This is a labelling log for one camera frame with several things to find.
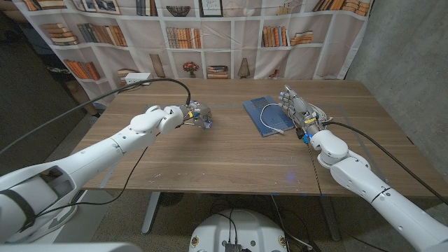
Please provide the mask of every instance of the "gray wall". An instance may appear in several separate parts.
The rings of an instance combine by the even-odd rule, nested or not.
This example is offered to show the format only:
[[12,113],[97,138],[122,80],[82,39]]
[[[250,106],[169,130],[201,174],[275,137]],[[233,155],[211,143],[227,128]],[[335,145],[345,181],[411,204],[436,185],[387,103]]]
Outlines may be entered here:
[[445,181],[447,10],[446,0],[376,0],[363,43],[346,76],[364,83]]

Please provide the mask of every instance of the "printed backdrop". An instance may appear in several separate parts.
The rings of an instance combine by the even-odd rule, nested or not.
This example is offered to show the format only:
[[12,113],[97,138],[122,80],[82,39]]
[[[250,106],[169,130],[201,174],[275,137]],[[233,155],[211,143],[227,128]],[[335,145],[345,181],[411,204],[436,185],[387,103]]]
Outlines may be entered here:
[[370,11],[369,0],[14,2],[90,98],[131,71],[189,78],[186,62],[210,81],[343,79]]

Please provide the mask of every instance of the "white box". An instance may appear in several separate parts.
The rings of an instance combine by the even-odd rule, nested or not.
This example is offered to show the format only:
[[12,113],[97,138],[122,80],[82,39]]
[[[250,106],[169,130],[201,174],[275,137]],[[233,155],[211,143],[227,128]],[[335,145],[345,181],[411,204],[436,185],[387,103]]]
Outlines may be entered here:
[[128,73],[125,77],[127,84],[132,84],[137,81],[144,81],[149,80],[151,77],[151,73]]

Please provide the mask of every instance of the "potted plant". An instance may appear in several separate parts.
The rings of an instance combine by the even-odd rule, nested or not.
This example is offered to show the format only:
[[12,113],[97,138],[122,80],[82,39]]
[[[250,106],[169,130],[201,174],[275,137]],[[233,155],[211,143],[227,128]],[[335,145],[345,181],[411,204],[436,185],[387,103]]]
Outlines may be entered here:
[[190,72],[190,78],[196,78],[194,71],[197,71],[198,69],[199,66],[196,65],[194,62],[187,62],[183,65],[183,70]]

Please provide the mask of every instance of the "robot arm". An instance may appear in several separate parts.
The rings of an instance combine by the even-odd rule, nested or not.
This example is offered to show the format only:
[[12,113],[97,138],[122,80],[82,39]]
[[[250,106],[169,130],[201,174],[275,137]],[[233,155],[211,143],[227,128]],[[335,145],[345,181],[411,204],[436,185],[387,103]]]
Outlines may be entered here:
[[39,213],[70,203],[91,178],[124,155],[152,145],[158,132],[168,134],[191,118],[209,127],[210,108],[197,101],[163,110],[152,106],[117,134],[69,157],[0,177],[0,243],[26,239],[61,210],[36,217]]
[[286,86],[280,99],[279,105],[299,123],[314,150],[321,151],[317,160],[330,170],[336,182],[369,202],[416,250],[424,251],[448,240],[448,227],[378,178],[365,158],[319,124],[303,98]]

